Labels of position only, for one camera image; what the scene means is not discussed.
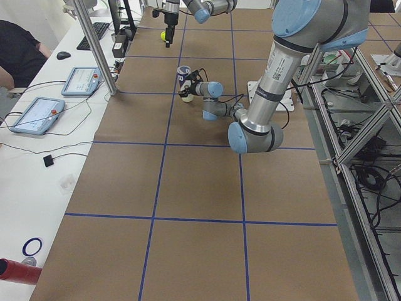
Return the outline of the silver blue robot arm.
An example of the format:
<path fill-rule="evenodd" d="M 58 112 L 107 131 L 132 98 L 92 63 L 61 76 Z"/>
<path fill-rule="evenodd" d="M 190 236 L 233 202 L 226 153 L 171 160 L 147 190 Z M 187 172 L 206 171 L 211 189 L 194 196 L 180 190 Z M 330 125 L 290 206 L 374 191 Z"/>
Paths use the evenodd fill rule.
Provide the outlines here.
<path fill-rule="evenodd" d="M 268 64 L 249 108 L 227 107 L 233 118 L 228 139 L 239 154 L 269 152 L 283 141 L 271 122 L 301 60 L 315 46 L 344 50 L 367 38 L 370 1 L 279 1 L 273 12 L 273 44 Z"/>
<path fill-rule="evenodd" d="M 236 0 L 215 0 L 215 1 L 184 1 L 187 9 L 199 23 L 205 23 L 211 16 L 228 14 L 237 6 Z M 157 18 L 160 13 L 164 15 L 165 29 L 165 47 L 169 48 L 173 43 L 175 27 L 179 22 L 180 1 L 166 0 L 162 1 L 160 8 L 153 8 L 152 17 Z"/>

